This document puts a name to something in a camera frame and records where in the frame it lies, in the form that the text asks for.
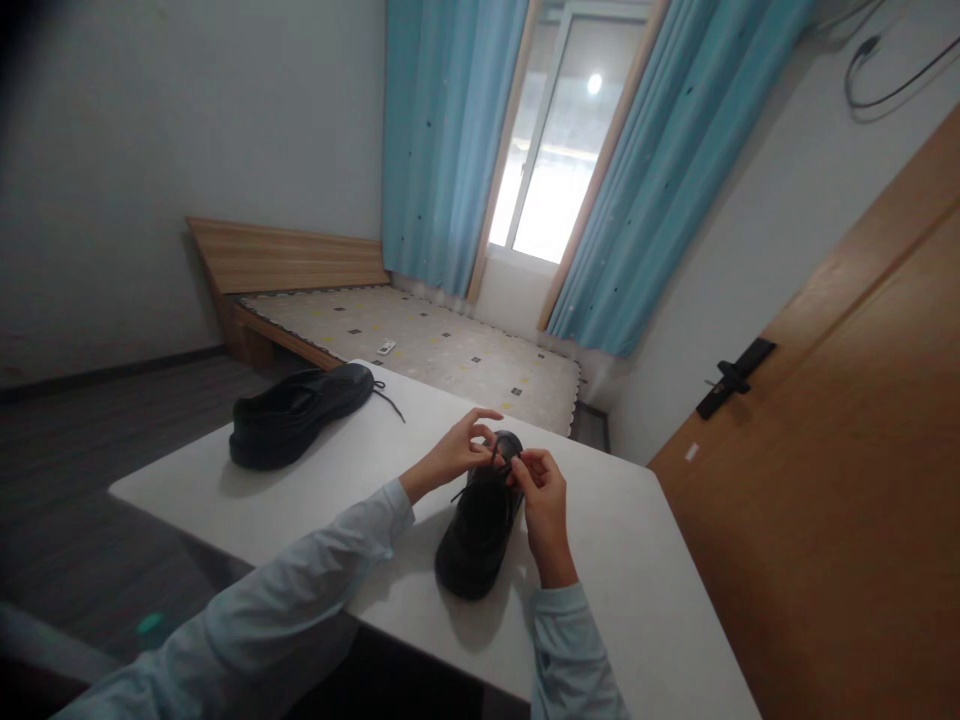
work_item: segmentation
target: mattress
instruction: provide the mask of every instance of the mattress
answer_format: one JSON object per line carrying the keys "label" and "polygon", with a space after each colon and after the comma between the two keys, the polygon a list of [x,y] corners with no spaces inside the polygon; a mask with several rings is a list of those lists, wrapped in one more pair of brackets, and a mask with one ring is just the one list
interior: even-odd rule
{"label": "mattress", "polygon": [[[478,320],[388,286],[255,295],[239,302],[341,360],[367,360],[478,406],[570,434],[580,366]],[[397,345],[381,356],[377,350],[385,339]]]}

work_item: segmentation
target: curtain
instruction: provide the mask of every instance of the curtain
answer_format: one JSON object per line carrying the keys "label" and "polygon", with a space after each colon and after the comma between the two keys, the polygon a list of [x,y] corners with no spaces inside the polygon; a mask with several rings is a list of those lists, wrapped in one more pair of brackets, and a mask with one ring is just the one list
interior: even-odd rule
{"label": "curtain", "polygon": [[671,2],[549,333],[633,351],[812,4]]}
{"label": "curtain", "polygon": [[391,0],[383,266],[454,295],[473,272],[525,0]]}

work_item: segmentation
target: door handle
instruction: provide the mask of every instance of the door handle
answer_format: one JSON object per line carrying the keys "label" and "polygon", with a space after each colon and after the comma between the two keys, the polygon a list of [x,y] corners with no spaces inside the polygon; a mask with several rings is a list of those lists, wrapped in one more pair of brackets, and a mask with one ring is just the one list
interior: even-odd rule
{"label": "door handle", "polygon": [[717,368],[723,378],[713,385],[713,389],[697,405],[697,414],[704,420],[709,420],[717,408],[723,405],[733,393],[746,395],[750,392],[750,383],[747,382],[747,378],[760,366],[760,363],[767,359],[776,346],[776,343],[769,340],[757,338],[735,363],[726,360],[718,362]]}

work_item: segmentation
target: cable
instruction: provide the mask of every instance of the cable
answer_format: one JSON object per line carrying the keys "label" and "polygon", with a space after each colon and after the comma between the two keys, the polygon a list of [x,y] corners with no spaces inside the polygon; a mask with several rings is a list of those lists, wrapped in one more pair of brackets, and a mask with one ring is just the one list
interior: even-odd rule
{"label": "cable", "polygon": [[[856,4],[854,7],[850,8],[846,12],[840,13],[839,15],[834,15],[832,18],[827,18],[826,20],[815,23],[813,25],[813,29],[817,32],[821,32],[823,30],[829,30],[835,25],[839,25],[840,23],[846,20],[849,20],[854,15],[864,10],[868,5],[871,5],[875,2],[877,2],[877,0],[863,0],[863,2]],[[880,0],[878,4],[882,5],[883,0]]]}
{"label": "cable", "polygon": [[860,65],[858,65],[858,63],[861,62],[861,60],[862,60],[863,58],[865,58],[866,56],[868,56],[871,52],[873,52],[874,48],[876,48],[876,46],[877,46],[877,44],[878,44],[879,42],[880,42],[880,35],[872,35],[872,36],[870,36],[869,38],[867,38],[867,39],[860,45],[860,47],[857,48],[857,51],[853,54],[853,57],[850,58],[850,64],[847,65],[847,72],[844,73],[844,76],[843,76],[843,92],[844,92],[844,95],[845,95],[846,98],[847,98],[847,105],[849,105],[849,106],[850,106],[852,109],[854,109],[854,110],[863,110],[863,109],[865,109],[865,108],[870,108],[870,107],[874,107],[874,106],[876,106],[876,105],[880,105],[881,103],[885,103],[887,100],[890,100],[891,98],[894,98],[894,97],[896,97],[897,95],[899,95],[900,93],[902,93],[902,92],[903,92],[904,90],[906,90],[908,87],[910,87],[911,85],[913,85],[913,83],[915,83],[917,80],[919,80],[920,78],[922,78],[922,77],[927,73],[927,71],[929,71],[930,68],[932,68],[932,67],[933,67],[934,65],[936,65],[938,62],[940,62],[940,60],[942,60],[942,59],[944,58],[944,56],[947,55],[947,53],[949,53],[951,50],[953,50],[957,45],[960,45],[960,35],[958,35],[956,38],[954,38],[953,42],[950,43],[949,45],[947,45],[947,47],[945,47],[945,48],[940,52],[939,55],[937,55],[933,60],[931,60],[930,62],[928,62],[926,65],[924,65],[924,66],[920,69],[920,71],[917,72],[916,75],[914,75],[912,78],[910,78],[909,80],[907,80],[905,83],[903,83],[903,85],[901,85],[900,87],[898,87],[896,90],[893,90],[893,91],[891,91],[891,92],[888,92],[888,93],[887,93],[886,95],[884,95],[883,97],[877,98],[876,100],[870,100],[869,102],[861,102],[861,101],[859,101],[859,100],[855,100],[854,97],[853,97],[853,74],[854,74],[854,70],[859,70],[859,69],[860,69]]}

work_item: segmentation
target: shoelace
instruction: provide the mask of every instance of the shoelace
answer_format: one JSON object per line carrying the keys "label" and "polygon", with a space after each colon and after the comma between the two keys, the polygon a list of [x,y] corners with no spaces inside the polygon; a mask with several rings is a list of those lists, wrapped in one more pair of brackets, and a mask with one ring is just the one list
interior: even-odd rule
{"label": "shoelace", "polygon": [[388,403],[390,403],[390,407],[392,407],[392,408],[396,411],[397,415],[400,416],[400,419],[403,420],[403,424],[406,425],[406,424],[407,424],[407,419],[406,419],[405,417],[403,417],[403,413],[400,412],[400,408],[398,408],[396,405],[394,405],[393,400],[391,400],[391,399],[388,398],[386,395],[384,395],[382,392],[380,392],[380,390],[383,390],[385,387],[387,387],[387,385],[386,385],[386,383],[383,382],[383,380],[374,380],[374,381],[373,381],[373,391],[374,391],[377,395],[379,395],[380,397],[382,397],[384,400],[386,400]]}
{"label": "shoelace", "polygon": [[[349,378],[330,378],[330,379],[331,379],[335,384],[337,384],[337,385],[351,385],[351,384],[353,383],[353,380],[350,380]],[[400,412],[400,408],[398,408],[398,407],[394,404],[393,400],[391,400],[391,399],[388,398],[386,395],[384,395],[382,392],[380,392],[380,390],[383,390],[383,389],[386,388],[386,387],[387,387],[387,384],[386,384],[385,382],[383,382],[383,380],[374,380],[374,381],[373,381],[373,391],[374,391],[377,395],[379,395],[380,397],[382,397],[384,400],[386,400],[388,403],[390,403],[390,407],[393,408],[394,412],[396,412],[397,415],[400,416],[400,419],[403,420],[403,424],[406,425],[406,424],[407,424],[407,419],[403,416],[403,413]]]}
{"label": "shoelace", "polygon": [[[500,441],[503,439],[504,439],[503,437],[498,435],[497,441],[493,444],[493,454],[490,456],[490,465],[488,466],[493,470],[493,477],[490,480],[487,480],[486,481],[487,483],[491,483],[491,482],[506,483],[507,478],[510,477],[510,473],[513,472],[512,468],[510,467],[510,463],[506,462],[506,458],[504,458],[504,463],[501,467],[496,467],[495,465],[497,461],[497,451],[500,452],[500,457],[503,457],[503,450],[500,450]],[[456,495],[453,496],[450,502],[452,503],[461,495],[464,495],[466,492],[472,491],[483,484],[486,484],[486,483],[477,483],[477,482],[468,483],[463,487],[463,489],[460,492],[458,492]],[[510,502],[511,502],[510,493],[505,493],[504,497],[506,498],[506,501],[507,501],[506,502],[507,512],[504,513],[504,525],[509,525],[510,519],[511,519],[510,518]]]}

